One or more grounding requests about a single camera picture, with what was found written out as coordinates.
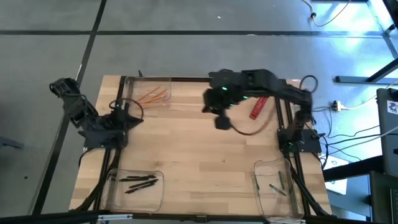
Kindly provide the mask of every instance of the concrete floor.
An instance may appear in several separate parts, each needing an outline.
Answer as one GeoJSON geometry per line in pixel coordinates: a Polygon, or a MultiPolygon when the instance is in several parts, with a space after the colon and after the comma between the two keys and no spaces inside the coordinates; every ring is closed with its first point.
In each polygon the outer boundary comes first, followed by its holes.
{"type": "MultiPolygon", "coordinates": [[[[319,23],[344,6],[333,1],[312,4],[319,23]]],[[[382,18],[379,13],[383,14],[383,7],[374,1],[372,4],[382,18]]],[[[0,30],[91,30],[99,5],[100,0],[3,0],[0,30]]],[[[333,23],[322,28],[308,23],[309,14],[308,6],[299,0],[109,0],[99,29],[364,32],[391,24],[385,17],[377,24],[366,3],[351,3],[333,23]]],[[[0,210],[0,217],[30,212],[62,116],[62,102],[49,92],[48,84],[60,77],[76,77],[87,41],[86,35],[0,35],[0,136],[25,144],[23,149],[0,150],[0,203],[7,205],[0,210]]],[[[320,86],[314,94],[314,106],[325,106],[333,100],[354,106],[382,86],[336,84],[333,77],[370,76],[392,59],[381,36],[97,36],[81,91],[94,103],[103,75],[137,75],[138,69],[145,75],[204,77],[221,68],[266,68],[280,78],[317,76],[320,86]]],[[[326,115],[315,115],[320,132],[328,131],[326,115]]],[[[333,113],[332,117],[332,135],[353,134],[378,124],[375,103],[333,113]]],[[[82,145],[83,139],[69,127],[45,213],[68,210],[82,145]]],[[[345,152],[361,159],[380,155],[380,142],[345,152]]],[[[341,153],[335,156],[356,160],[341,153]]],[[[357,185],[354,181],[349,180],[348,185],[357,185]]],[[[360,185],[366,187],[366,179],[360,185]]],[[[342,214],[337,208],[333,211],[342,214]]],[[[363,210],[356,213],[365,215],[363,210]]]]}

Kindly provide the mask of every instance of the orange stick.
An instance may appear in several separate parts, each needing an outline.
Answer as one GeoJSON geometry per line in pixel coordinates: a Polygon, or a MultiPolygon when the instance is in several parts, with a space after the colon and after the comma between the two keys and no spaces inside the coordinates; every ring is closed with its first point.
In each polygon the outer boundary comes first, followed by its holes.
{"type": "Polygon", "coordinates": [[[154,107],[161,107],[161,106],[170,106],[170,103],[164,103],[162,105],[144,105],[142,108],[154,108],[154,107]]]}
{"type": "Polygon", "coordinates": [[[151,91],[148,91],[147,93],[145,93],[145,95],[144,96],[142,96],[142,97],[140,97],[138,100],[137,100],[137,102],[138,101],[140,101],[140,100],[142,100],[142,99],[144,99],[147,95],[149,95],[149,94],[151,94],[151,93],[153,93],[153,92],[155,92],[158,88],[160,88],[160,86],[158,86],[158,87],[156,87],[156,88],[154,88],[153,90],[151,90],[151,91]]]}
{"type": "Polygon", "coordinates": [[[160,93],[158,93],[158,94],[156,94],[156,95],[154,95],[151,99],[153,99],[153,98],[155,98],[155,97],[158,97],[158,96],[160,96],[162,93],[164,93],[166,90],[163,90],[163,91],[160,91],[160,93]]]}
{"type": "Polygon", "coordinates": [[[149,100],[147,100],[147,101],[144,101],[144,102],[142,102],[142,103],[150,103],[150,102],[152,102],[152,101],[155,101],[155,100],[161,99],[161,98],[163,98],[163,97],[165,97],[165,95],[162,95],[162,96],[158,96],[158,97],[151,98],[151,99],[149,99],[149,100]]]}

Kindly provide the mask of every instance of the wooden tabletop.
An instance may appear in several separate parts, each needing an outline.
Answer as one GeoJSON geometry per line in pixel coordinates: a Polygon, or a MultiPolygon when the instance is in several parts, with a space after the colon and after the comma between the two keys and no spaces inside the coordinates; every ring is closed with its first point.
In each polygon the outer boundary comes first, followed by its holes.
{"type": "MultiPolygon", "coordinates": [[[[108,105],[116,99],[120,78],[104,76],[96,102],[99,114],[110,112],[108,105]]],[[[297,80],[289,82],[298,84],[297,80]]],[[[129,131],[129,144],[122,151],[119,168],[163,173],[163,201],[157,213],[262,215],[251,171],[256,161],[283,158],[276,135],[275,100],[268,99],[256,120],[249,118],[254,98],[228,110],[232,123],[243,132],[250,133],[264,122],[269,123],[261,133],[244,136],[232,129],[216,129],[215,116],[201,112],[202,94],[207,88],[208,83],[172,82],[167,102],[170,106],[144,108],[144,122],[129,131]]],[[[134,116],[138,115],[136,111],[132,112],[134,116]]],[[[103,149],[94,149],[82,159],[70,208],[79,206],[93,190],[103,155],[103,149]]],[[[331,213],[319,161],[309,153],[300,155],[307,188],[331,213]]]]}

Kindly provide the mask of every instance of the red object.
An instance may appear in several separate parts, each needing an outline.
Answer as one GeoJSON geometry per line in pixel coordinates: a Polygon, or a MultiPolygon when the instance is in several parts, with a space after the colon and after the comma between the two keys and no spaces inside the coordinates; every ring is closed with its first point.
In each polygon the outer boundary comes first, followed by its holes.
{"type": "Polygon", "coordinates": [[[254,105],[254,108],[251,111],[250,116],[249,116],[251,119],[257,119],[260,112],[262,111],[262,108],[266,104],[267,100],[268,100],[268,97],[260,97],[259,100],[257,100],[257,103],[256,103],[256,105],[254,105]]]}

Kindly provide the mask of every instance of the transparent plastic bin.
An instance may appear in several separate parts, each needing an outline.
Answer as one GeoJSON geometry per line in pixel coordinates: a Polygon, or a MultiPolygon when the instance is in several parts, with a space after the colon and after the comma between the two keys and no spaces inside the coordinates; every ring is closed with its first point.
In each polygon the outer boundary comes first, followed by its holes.
{"type": "Polygon", "coordinates": [[[162,205],[164,189],[164,176],[161,171],[122,170],[113,169],[109,172],[102,193],[102,207],[111,211],[120,212],[156,212],[162,205]],[[146,182],[132,181],[121,182],[120,179],[127,176],[154,175],[158,181],[150,187],[137,190],[131,194],[125,192],[131,190],[132,185],[146,182]]]}
{"type": "MultiPolygon", "coordinates": [[[[136,100],[145,112],[167,110],[172,97],[171,77],[127,77],[123,98],[136,100]]],[[[137,116],[141,110],[137,105],[130,107],[129,112],[137,116]]]]}
{"type": "Polygon", "coordinates": [[[290,175],[290,162],[281,158],[257,161],[252,170],[257,206],[269,222],[299,220],[303,217],[300,192],[290,175]]]}

